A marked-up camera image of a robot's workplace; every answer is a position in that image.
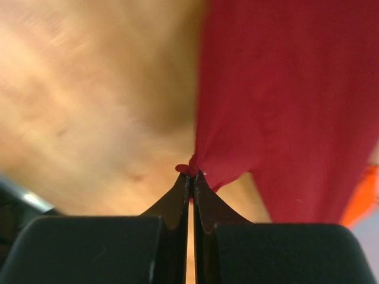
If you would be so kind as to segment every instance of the red cloth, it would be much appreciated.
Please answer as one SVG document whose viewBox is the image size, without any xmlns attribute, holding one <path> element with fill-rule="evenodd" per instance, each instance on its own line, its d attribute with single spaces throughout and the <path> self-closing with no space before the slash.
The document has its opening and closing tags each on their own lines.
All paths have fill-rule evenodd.
<svg viewBox="0 0 379 284">
<path fill-rule="evenodd" d="M 379 136 L 379 2 L 209 9 L 190 169 L 215 191 L 252 172 L 275 222 L 338 223 Z"/>
</svg>

